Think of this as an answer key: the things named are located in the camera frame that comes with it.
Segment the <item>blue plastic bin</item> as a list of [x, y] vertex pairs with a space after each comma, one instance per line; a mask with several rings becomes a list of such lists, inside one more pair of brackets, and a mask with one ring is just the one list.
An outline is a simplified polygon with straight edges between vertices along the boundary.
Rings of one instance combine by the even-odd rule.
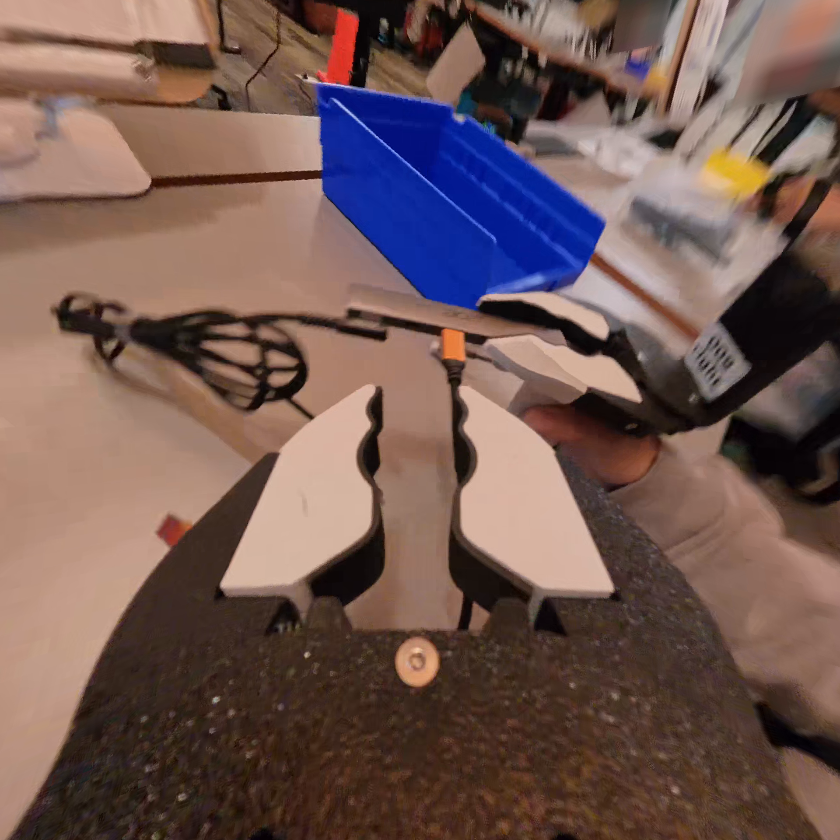
[[606, 221], [445, 104], [318, 84], [324, 195], [426, 299], [557, 291]]

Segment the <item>red table leg bracket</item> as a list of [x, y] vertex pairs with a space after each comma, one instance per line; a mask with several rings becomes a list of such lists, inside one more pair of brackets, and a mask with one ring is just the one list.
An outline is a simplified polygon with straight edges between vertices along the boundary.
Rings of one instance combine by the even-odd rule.
[[332, 34], [327, 68], [318, 73], [318, 81], [333, 85], [349, 85], [353, 73], [354, 51], [359, 33], [357, 14], [339, 8]]

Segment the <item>grey usb hub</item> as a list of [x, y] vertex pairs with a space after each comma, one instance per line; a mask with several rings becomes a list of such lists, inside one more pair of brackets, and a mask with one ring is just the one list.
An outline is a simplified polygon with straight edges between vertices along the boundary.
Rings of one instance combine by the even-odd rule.
[[350, 289], [345, 314], [350, 319], [429, 334], [451, 329], [463, 333], [472, 343], [531, 333], [559, 333], [571, 326], [567, 318], [517, 297], [470, 309], [367, 286]]

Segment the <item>person's right forearm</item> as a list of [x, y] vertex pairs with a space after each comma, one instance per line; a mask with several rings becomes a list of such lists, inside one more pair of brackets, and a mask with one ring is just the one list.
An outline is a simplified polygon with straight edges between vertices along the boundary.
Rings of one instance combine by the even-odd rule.
[[765, 495], [720, 456], [662, 444], [612, 498], [686, 577], [757, 700], [838, 740], [839, 571], [792, 540]]

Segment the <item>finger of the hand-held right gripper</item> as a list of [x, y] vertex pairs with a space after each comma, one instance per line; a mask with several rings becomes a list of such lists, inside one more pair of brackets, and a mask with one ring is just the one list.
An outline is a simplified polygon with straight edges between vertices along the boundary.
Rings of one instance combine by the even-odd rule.
[[548, 291], [491, 293], [479, 299], [478, 312], [515, 323], [525, 333], [562, 336], [573, 349], [587, 355], [604, 351], [612, 334], [600, 311]]
[[534, 334], [490, 339], [485, 354], [521, 382], [509, 405], [515, 415], [532, 407], [569, 406], [584, 396], [612, 398], [631, 406], [640, 406], [644, 399], [634, 379], [614, 359], [584, 355]]

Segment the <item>person's right hand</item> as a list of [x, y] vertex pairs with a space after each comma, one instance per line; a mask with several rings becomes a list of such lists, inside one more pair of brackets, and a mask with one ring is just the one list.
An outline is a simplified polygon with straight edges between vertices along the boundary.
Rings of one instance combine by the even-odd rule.
[[662, 448], [656, 436], [617, 432], [573, 406], [532, 406], [520, 418], [605, 488], [626, 487], [645, 478]]

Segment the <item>white stand base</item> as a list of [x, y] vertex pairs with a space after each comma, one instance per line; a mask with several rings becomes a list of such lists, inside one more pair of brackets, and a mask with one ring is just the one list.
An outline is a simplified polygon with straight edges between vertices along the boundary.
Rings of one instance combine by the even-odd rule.
[[89, 102], [2, 97], [1, 204], [139, 196], [150, 188], [121, 133]]

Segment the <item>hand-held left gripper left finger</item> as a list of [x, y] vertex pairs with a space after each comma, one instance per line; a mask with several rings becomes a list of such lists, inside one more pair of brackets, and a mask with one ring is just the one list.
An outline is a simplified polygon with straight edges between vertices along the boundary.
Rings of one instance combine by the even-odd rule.
[[347, 606], [385, 564], [380, 461], [383, 392], [364, 385], [295, 434], [276, 457], [219, 584], [227, 598], [279, 597], [300, 614]]

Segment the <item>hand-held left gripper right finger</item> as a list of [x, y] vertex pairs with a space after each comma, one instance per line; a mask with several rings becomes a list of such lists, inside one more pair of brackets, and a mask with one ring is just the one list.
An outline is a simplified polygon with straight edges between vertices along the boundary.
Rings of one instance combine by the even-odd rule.
[[559, 624], [555, 599], [609, 600], [615, 585], [554, 450], [521, 419], [466, 385], [451, 385], [456, 490], [449, 574], [491, 613], [523, 603], [532, 624]]

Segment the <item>yellow box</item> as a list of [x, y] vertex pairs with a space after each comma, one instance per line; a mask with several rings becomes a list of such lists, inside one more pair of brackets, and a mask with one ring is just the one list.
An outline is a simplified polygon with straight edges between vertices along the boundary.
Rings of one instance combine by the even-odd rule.
[[768, 165], [725, 148], [711, 152], [698, 174], [706, 188], [737, 202], [761, 192], [770, 175]]

